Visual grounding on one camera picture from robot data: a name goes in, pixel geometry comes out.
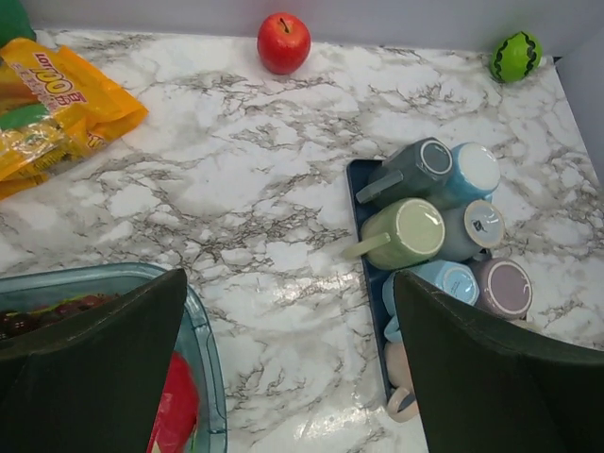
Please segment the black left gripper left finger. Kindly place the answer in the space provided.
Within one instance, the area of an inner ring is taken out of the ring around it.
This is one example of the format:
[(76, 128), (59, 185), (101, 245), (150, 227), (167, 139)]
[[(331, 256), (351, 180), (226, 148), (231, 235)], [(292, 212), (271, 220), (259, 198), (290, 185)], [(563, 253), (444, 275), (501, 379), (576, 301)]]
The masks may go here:
[(1, 343), (4, 452), (144, 452), (187, 297), (173, 270)]

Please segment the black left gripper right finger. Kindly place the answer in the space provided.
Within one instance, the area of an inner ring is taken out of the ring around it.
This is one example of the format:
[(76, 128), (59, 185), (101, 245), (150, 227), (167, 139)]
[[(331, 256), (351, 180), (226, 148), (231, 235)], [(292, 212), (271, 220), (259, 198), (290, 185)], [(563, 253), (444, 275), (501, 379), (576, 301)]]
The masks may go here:
[(602, 352), (496, 318), (408, 270), (394, 296), (429, 451), (602, 451)]

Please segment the pink mug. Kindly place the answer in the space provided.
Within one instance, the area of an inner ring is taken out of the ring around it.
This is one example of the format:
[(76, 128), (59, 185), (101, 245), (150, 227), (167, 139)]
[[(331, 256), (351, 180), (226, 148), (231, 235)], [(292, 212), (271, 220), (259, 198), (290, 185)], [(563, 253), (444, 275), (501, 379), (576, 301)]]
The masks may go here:
[(402, 343), (388, 342), (384, 349), (387, 376), (390, 383), (396, 388), (405, 388), (413, 391), (411, 369), (407, 351)]

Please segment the light blue hexagonal mug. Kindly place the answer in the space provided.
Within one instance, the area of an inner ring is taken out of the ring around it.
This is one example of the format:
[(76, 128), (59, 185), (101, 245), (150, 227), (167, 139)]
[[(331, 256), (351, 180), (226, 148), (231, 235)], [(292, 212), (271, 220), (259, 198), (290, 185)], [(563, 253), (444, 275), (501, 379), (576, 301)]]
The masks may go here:
[[(469, 306), (476, 305), (478, 284), (468, 266), (455, 261), (436, 260), (412, 266), (409, 270), (455, 299)], [(394, 272), (388, 276), (381, 290), (384, 307), (391, 316), (390, 321), (384, 328), (384, 337), (388, 342), (395, 344), (402, 342), (394, 300), (394, 278), (396, 274), (397, 272)]]

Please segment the blue butterfly mug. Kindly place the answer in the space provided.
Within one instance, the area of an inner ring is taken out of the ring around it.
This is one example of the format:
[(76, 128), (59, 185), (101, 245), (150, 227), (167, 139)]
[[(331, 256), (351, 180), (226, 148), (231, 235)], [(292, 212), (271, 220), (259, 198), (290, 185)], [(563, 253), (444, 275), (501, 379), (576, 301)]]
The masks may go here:
[(398, 387), (386, 406), (386, 412), (396, 423), (405, 423), (419, 414), (419, 407), (413, 392)]

